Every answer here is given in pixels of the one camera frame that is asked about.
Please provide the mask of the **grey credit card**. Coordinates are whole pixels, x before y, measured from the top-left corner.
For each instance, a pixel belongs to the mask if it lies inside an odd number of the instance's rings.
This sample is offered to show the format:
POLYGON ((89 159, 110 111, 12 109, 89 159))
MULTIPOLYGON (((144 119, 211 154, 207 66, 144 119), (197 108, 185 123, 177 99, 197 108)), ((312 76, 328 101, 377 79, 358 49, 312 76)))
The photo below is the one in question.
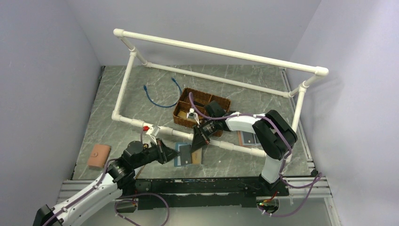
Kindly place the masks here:
POLYGON ((180 164, 181 166, 189 165, 192 163, 191 145, 179 146, 180 151, 180 164))

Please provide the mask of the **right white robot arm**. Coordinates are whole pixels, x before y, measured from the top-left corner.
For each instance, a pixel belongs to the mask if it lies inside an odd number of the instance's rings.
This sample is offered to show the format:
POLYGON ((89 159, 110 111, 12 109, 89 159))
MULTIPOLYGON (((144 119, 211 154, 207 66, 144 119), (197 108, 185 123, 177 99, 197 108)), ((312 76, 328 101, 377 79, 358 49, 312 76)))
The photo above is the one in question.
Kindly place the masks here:
POLYGON ((264 195, 273 194, 280 182, 283 161, 298 140, 296 132, 275 110, 253 115, 227 112, 216 101, 206 105, 205 110, 205 122, 193 126, 191 152, 208 145, 210 136, 219 130, 243 131, 256 135, 266 154, 259 189, 264 195))

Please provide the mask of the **blue card holder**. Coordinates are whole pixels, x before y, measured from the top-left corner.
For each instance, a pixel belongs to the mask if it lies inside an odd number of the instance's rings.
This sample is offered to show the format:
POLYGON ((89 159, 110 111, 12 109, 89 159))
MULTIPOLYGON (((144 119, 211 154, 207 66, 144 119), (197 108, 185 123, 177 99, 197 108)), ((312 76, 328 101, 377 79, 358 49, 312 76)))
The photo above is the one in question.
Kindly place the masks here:
POLYGON ((180 154, 174 159, 174 166, 181 167, 187 165, 202 164, 202 149, 191 152, 191 145, 188 143, 175 143, 175 150, 180 154))

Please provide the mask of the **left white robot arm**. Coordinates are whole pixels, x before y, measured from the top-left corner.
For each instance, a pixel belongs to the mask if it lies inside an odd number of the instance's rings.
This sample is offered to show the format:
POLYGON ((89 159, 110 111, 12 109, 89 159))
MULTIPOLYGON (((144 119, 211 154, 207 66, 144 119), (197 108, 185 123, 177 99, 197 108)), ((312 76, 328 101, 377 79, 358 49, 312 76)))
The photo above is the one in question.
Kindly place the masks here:
POLYGON ((103 172, 91 184, 54 207, 42 206, 33 225, 80 226, 111 201, 118 198, 130 201, 138 195, 136 169, 154 161, 165 164, 179 155, 177 150, 167 147, 159 138, 149 145, 132 141, 119 158, 107 161, 103 172))

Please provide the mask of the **gold credit card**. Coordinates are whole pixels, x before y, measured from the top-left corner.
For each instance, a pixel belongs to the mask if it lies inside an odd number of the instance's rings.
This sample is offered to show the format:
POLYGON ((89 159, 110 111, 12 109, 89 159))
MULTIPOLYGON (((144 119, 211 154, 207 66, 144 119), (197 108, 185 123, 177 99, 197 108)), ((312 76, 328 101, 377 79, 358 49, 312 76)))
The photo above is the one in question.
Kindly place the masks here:
POLYGON ((192 156, 192 164, 201 165, 202 164, 202 148, 191 153, 192 156))

